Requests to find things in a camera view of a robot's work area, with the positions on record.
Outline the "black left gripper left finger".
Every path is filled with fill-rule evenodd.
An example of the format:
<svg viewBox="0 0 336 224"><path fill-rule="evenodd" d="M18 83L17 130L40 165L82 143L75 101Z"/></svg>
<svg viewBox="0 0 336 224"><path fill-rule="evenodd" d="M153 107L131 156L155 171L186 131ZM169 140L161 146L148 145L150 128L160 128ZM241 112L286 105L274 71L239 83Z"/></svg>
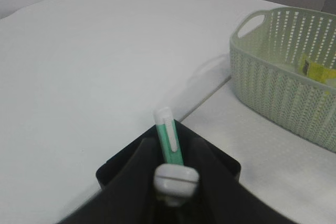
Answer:
<svg viewBox="0 0 336 224"><path fill-rule="evenodd" d="M154 170L160 162L155 138L133 141L98 172L104 188L61 223L155 223Z"/></svg>

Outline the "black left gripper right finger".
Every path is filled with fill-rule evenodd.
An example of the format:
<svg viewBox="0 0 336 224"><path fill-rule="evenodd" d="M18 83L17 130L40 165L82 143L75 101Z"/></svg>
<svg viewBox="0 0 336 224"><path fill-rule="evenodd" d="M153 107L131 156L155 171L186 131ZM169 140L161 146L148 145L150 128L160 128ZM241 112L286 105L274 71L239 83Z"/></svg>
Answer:
<svg viewBox="0 0 336 224"><path fill-rule="evenodd" d="M190 129L181 130L184 162L200 175L189 223L293 223L239 182L241 164Z"/></svg>

